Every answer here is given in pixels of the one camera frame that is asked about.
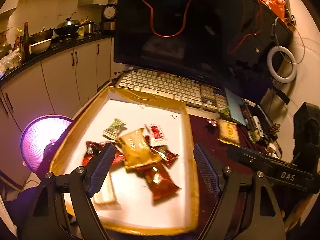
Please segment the white cabinet door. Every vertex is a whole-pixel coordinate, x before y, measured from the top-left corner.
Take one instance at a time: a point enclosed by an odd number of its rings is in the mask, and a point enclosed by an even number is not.
[[[21,131],[37,117],[54,114],[40,62],[13,77],[1,90]]]
[[[15,123],[0,91],[0,170],[23,186],[30,171],[22,164],[21,131]]]
[[[97,44],[89,42],[73,48],[81,106],[97,93]]]
[[[110,79],[111,38],[97,41],[97,88]]]
[[[111,42],[111,79],[114,79],[120,75],[120,73],[114,74],[114,72],[119,72],[119,71],[125,70],[125,64],[116,63],[114,61],[114,45],[115,45],[115,39],[112,38],[112,42]]]
[[[72,118],[81,108],[73,48],[46,58],[41,64],[55,114]]]

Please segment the computer monitor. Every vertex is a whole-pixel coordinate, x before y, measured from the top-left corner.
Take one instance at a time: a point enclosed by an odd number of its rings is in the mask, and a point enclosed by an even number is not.
[[[177,33],[189,0],[144,0],[153,8],[154,31]],[[116,62],[161,70],[201,81],[255,103],[272,77],[266,57],[275,46],[271,26],[276,15],[258,0],[191,0],[185,28],[174,37],[160,37],[151,28],[150,7],[143,0],[118,0],[115,31]],[[280,46],[288,47],[292,32],[276,25]],[[275,55],[276,70],[283,61]]]

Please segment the cardboard tray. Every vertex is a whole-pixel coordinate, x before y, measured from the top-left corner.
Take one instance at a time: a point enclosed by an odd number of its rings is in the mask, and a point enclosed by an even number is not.
[[[110,170],[119,207],[96,208],[106,229],[134,235],[176,235],[196,228],[199,190],[189,116],[183,102],[140,91],[108,87],[91,103],[57,150],[50,171],[68,174],[81,166],[85,141],[102,142],[102,135],[117,117],[127,123],[124,135],[144,124],[158,124],[168,147],[179,159],[167,169],[181,189],[177,194],[154,204],[144,178],[127,173],[123,166]],[[68,213],[74,215],[70,194],[65,194]]]

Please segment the purple heater grille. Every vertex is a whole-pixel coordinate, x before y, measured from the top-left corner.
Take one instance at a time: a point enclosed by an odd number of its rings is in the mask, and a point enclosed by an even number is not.
[[[36,172],[44,156],[72,122],[62,115],[45,115],[33,120],[24,130],[20,149],[27,167]]]

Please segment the yellow snack package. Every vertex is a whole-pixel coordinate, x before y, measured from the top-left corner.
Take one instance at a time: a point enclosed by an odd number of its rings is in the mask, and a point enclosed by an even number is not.
[[[157,163],[162,159],[158,153],[151,151],[142,134],[143,129],[139,128],[127,133],[117,140],[125,155],[124,166],[127,171],[151,163]]]
[[[239,139],[236,123],[218,119],[218,127],[219,127],[218,140],[224,143],[240,146],[240,139]]]

